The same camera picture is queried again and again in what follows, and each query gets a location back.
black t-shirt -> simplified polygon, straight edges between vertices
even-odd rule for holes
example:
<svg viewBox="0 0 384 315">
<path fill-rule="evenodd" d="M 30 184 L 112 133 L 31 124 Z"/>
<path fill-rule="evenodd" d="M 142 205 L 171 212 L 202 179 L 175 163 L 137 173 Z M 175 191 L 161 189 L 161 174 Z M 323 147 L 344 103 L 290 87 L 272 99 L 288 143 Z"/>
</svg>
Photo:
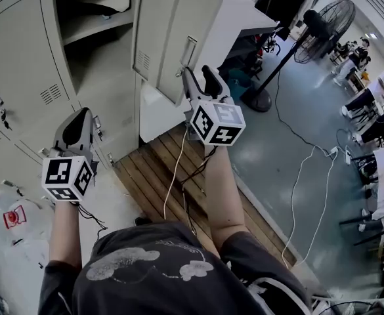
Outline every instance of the black t-shirt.
<svg viewBox="0 0 384 315">
<path fill-rule="evenodd" d="M 81 272 L 49 263 L 39 315 L 310 314 L 302 285 L 251 234 L 229 237 L 220 256 L 180 222 L 113 232 Z"/>
</svg>

wooden floor board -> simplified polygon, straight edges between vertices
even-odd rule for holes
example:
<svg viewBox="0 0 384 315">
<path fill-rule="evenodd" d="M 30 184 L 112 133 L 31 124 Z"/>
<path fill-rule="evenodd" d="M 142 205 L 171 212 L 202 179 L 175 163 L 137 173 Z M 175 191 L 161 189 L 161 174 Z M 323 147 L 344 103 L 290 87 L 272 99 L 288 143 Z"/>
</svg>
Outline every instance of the wooden floor board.
<svg viewBox="0 0 384 315">
<path fill-rule="evenodd" d="M 173 180 L 177 158 L 181 151 L 185 128 L 179 125 L 168 133 L 154 139 L 149 144 L 129 154 L 115 165 L 119 179 L 153 221 L 162 221 L 163 203 Z M 206 215 L 205 174 L 199 174 L 184 185 L 186 203 L 189 206 L 190 220 L 184 210 L 181 181 L 191 175 L 203 162 L 204 147 L 197 141 L 185 141 L 175 181 L 167 200 L 167 220 L 191 222 L 197 237 L 209 251 L 218 255 L 211 240 L 211 232 Z M 282 263 L 283 241 L 273 231 L 266 220 L 239 190 L 244 208 L 245 225 L 258 241 Z M 296 262 L 292 253 L 284 253 L 285 261 L 293 266 Z"/>
</svg>

fan stand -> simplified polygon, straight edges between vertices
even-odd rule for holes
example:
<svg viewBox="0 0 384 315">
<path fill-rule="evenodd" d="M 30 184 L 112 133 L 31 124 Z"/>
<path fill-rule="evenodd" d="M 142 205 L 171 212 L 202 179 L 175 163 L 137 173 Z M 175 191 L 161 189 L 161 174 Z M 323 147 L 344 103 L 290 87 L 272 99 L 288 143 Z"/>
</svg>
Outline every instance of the fan stand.
<svg viewBox="0 0 384 315">
<path fill-rule="evenodd" d="M 282 67 L 289 61 L 289 59 L 297 52 L 299 47 L 304 43 L 307 37 L 310 35 L 309 31 L 306 31 L 303 36 L 301 36 L 298 41 L 292 46 L 291 50 L 287 55 L 281 60 L 281 63 L 276 67 L 276 69 L 270 74 L 266 81 L 257 89 L 249 89 L 240 97 L 242 102 L 250 107 L 252 110 L 257 112 L 268 112 L 272 101 L 270 99 L 269 93 L 265 90 L 265 87 L 274 79 Z"/>
</svg>

white cable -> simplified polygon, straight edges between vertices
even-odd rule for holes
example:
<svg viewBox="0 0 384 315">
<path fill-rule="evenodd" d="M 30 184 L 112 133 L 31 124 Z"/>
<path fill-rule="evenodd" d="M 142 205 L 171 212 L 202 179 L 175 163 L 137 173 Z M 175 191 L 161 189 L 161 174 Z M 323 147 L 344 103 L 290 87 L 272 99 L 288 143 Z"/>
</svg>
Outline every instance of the white cable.
<svg viewBox="0 0 384 315">
<path fill-rule="evenodd" d="M 317 235 L 317 232 L 318 232 L 318 229 L 320 228 L 320 225 L 322 224 L 322 219 L 323 219 L 323 216 L 324 216 L 324 213 L 326 212 L 326 207 L 328 205 L 328 192 L 329 192 L 329 177 L 330 177 L 330 172 L 331 172 L 331 169 L 333 168 L 333 164 L 335 163 L 335 160 L 337 158 L 337 155 L 338 153 L 336 153 L 335 157 L 333 158 L 333 160 L 331 161 L 331 166 L 330 166 L 330 169 L 328 171 L 328 179 L 326 180 L 326 198 L 324 199 L 324 208 L 323 208 L 323 213 L 322 213 L 322 216 L 320 216 L 320 220 L 318 221 L 318 226 L 317 226 L 317 229 L 316 229 L 316 232 L 314 233 L 313 237 L 312 237 L 312 241 L 311 241 L 311 244 L 310 244 L 310 247 L 309 247 L 309 250 L 307 251 L 307 254 L 305 256 L 305 258 L 303 259 L 303 261 L 299 262 L 298 264 L 295 265 L 296 266 L 299 266 L 301 265 L 303 262 L 306 261 L 306 259 L 309 257 L 309 254 L 310 254 L 310 251 L 311 251 L 311 247 L 314 243 L 314 239 L 316 239 L 316 235 Z"/>
<path fill-rule="evenodd" d="M 334 164 L 334 162 L 335 162 L 335 160 L 336 160 L 336 158 L 337 158 L 337 155 L 338 155 L 339 151 L 338 151 L 338 152 L 332 152 L 332 153 L 330 153 L 330 154 L 327 155 L 327 153 L 323 150 L 323 148 L 321 148 L 321 147 L 319 147 L 319 146 L 314 146 L 313 149 L 312 149 L 312 151 L 311 151 L 310 156 L 306 157 L 306 158 L 303 160 L 303 162 L 301 162 L 301 164 L 300 164 L 300 166 L 299 166 L 299 171 L 298 171 L 297 180 L 295 181 L 295 184 L 294 184 L 294 186 L 293 186 L 293 188 L 292 188 L 292 193 L 291 193 L 292 231 L 291 231 L 291 235 L 289 236 L 288 241 L 287 241 L 287 243 L 286 243 L 286 245 L 285 245 L 285 247 L 284 247 L 284 250 L 282 251 L 282 261 L 284 262 L 286 268 L 289 268 L 289 266 L 288 266 L 288 264 L 287 264 L 287 262 L 286 262 L 286 260 L 285 260 L 285 258 L 284 258 L 284 253 L 285 253 L 286 249 L 288 248 L 289 243 L 291 243 L 291 239 L 292 239 L 292 236 L 293 236 L 294 231 L 295 231 L 295 213 L 294 213 L 294 206 L 293 206 L 294 191 L 295 191 L 295 188 L 297 187 L 297 184 L 298 184 L 298 181 L 299 181 L 299 177 L 300 177 L 300 175 L 301 175 L 301 171 L 303 170 L 303 164 L 304 164 L 304 162 L 306 162 L 306 160 L 310 159 L 310 158 L 313 156 L 314 150 L 315 150 L 316 148 L 319 148 L 320 150 L 322 150 L 323 153 L 324 153 L 324 156 L 327 157 L 327 158 L 328 158 L 329 156 L 331 156 L 332 154 L 334 154 L 334 153 L 336 153 L 336 156 L 334 157 L 334 159 L 333 159 L 333 161 L 332 161 L 332 163 L 331 163 L 331 167 L 330 167 L 330 169 L 329 169 L 329 173 L 328 173 L 328 179 L 327 179 L 327 182 L 326 182 L 326 201 L 325 201 L 325 206 L 324 206 L 324 210 L 323 210 L 322 216 L 320 217 L 320 222 L 318 223 L 317 230 L 316 230 L 316 232 L 314 233 L 314 237 L 313 237 L 313 239 L 312 239 L 312 241 L 311 241 L 311 245 L 310 245 L 310 248 L 309 248 L 309 252 L 307 253 L 307 256 L 306 256 L 306 257 L 304 258 L 304 260 L 301 261 L 298 265 L 302 264 L 302 263 L 305 262 L 305 260 L 307 259 L 308 255 L 309 255 L 309 253 L 310 253 L 311 247 L 312 247 L 312 245 L 313 245 L 313 243 L 314 243 L 314 239 L 315 239 L 315 237 L 316 237 L 317 231 L 318 231 L 318 229 L 319 229 L 319 227 L 320 227 L 320 224 L 321 224 L 321 222 L 322 222 L 322 218 L 323 218 L 324 212 L 326 211 L 326 203 L 327 203 L 327 199 L 328 199 L 329 175 L 330 175 L 331 168 L 333 167 L 333 164 Z"/>
<path fill-rule="evenodd" d="M 177 166 L 179 165 L 180 158 L 183 154 L 183 147 L 184 147 L 184 141 L 186 140 L 186 135 L 187 135 L 187 129 L 186 129 L 186 132 L 184 132 L 183 141 L 181 142 L 181 151 L 179 154 L 179 158 L 177 159 L 176 166 L 174 167 L 173 180 L 171 181 L 170 187 L 168 188 L 168 192 L 165 197 L 164 206 L 163 206 L 164 219 L 167 219 L 167 216 L 165 215 L 165 206 L 167 205 L 168 196 L 170 195 L 170 191 L 171 191 L 171 188 L 173 187 L 174 180 L 176 179 Z"/>
</svg>

electric fan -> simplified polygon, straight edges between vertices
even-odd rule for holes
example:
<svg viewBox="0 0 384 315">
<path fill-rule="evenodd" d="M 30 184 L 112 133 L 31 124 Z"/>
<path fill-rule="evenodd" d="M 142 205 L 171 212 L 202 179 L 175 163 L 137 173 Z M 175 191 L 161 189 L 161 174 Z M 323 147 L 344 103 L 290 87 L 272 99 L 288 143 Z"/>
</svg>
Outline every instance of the electric fan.
<svg viewBox="0 0 384 315">
<path fill-rule="evenodd" d="M 337 43 L 354 18 L 355 4 L 350 0 L 331 3 L 319 13 L 308 10 L 304 14 L 304 23 L 307 25 L 305 31 L 266 81 L 257 90 L 249 89 L 241 96 L 243 103 L 255 111 L 266 112 L 266 97 L 260 95 L 292 55 L 297 63 L 320 58 L 331 43 Z"/>
</svg>

